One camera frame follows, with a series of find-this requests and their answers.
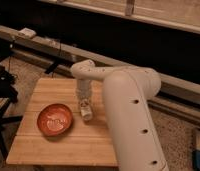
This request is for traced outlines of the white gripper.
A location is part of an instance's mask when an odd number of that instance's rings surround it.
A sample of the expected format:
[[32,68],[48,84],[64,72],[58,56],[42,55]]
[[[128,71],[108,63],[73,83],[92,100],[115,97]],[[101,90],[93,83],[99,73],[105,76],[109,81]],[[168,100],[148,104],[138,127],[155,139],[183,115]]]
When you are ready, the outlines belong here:
[[85,80],[85,79],[78,79],[77,80],[77,88],[76,88],[76,94],[78,97],[78,103],[79,105],[83,104],[83,99],[87,99],[87,104],[91,106],[92,100],[91,100],[91,81]]

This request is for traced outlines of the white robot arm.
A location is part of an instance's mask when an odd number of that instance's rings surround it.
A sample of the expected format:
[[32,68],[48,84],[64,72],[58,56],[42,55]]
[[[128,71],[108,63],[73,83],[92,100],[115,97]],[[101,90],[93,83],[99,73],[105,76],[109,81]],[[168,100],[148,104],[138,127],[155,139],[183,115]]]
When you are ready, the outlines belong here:
[[146,67],[97,67],[91,60],[72,65],[80,102],[101,81],[102,99],[119,171],[169,171],[147,105],[161,88],[159,74]]

